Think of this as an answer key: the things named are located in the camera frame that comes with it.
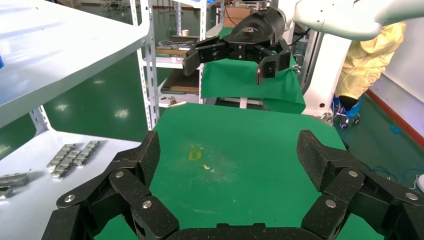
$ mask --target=wheel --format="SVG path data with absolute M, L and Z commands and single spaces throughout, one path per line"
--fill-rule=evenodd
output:
M 355 125 L 357 125 L 359 122 L 360 122 L 360 117 L 359 117 L 359 114 L 355 117 L 355 119 L 353 120 L 353 123 L 355 124 Z

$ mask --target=robotic arm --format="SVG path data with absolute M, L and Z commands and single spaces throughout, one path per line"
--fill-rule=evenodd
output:
M 298 22 L 353 41 L 371 40 L 386 25 L 424 17 L 422 0 L 283 0 L 280 7 L 288 26 Z
M 258 63 L 256 83 L 290 67 L 290 48 L 282 35 L 294 22 L 354 41 L 377 37 L 383 26 L 424 17 L 423 0 L 279 0 L 278 9 L 255 12 L 222 39 L 215 36 L 191 46 L 182 63 L 186 75 L 200 64 L 221 59 Z M 244 2 L 263 2 L 244 0 Z

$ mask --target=black mechanical claw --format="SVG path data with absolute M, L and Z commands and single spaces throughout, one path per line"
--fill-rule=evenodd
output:
M 158 134 L 150 131 L 139 147 L 119 152 L 102 174 L 57 200 L 59 209 L 51 214 L 42 240 L 92 240 L 118 215 L 140 240 L 335 240 L 352 214 L 385 240 L 424 240 L 423 195 L 375 175 L 348 151 L 323 145 L 309 130 L 300 132 L 296 151 L 322 193 L 300 227 L 217 223 L 180 230 L 178 219 L 149 190 L 161 152 Z
M 279 71 L 290 67 L 291 51 L 284 39 L 280 39 L 285 21 L 274 8 L 255 12 L 239 24 L 229 35 L 196 42 L 182 61 L 185 75 L 192 74 L 200 64 L 232 59 L 258 63 L 256 83 L 275 78 Z

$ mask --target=green cloth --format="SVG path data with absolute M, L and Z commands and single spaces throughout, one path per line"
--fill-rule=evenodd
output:
M 231 27 L 224 27 L 219 36 L 228 35 L 231 30 Z M 257 66 L 256 62 L 230 59 L 205 64 L 201 80 L 202 97 L 260 98 L 273 112 L 302 113 L 305 101 L 294 69 L 280 71 L 277 77 L 267 78 L 257 85 Z
M 298 161 L 303 129 L 325 145 L 344 147 L 336 130 L 310 116 L 226 106 L 167 108 L 154 128 L 160 161 L 150 190 L 180 228 L 217 223 L 300 227 L 321 194 Z M 96 240 L 136 239 L 119 216 Z M 352 215 L 337 240 L 382 240 Z

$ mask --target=person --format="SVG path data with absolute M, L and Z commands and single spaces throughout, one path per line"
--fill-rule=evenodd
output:
M 404 40 L 406 27 L 404 21 L 390 24 L 374 39 L 351 43 L 334 93 L 334 104 L 340 102 L 348 118 L 359 113 L 360 97 L 386 70 Z

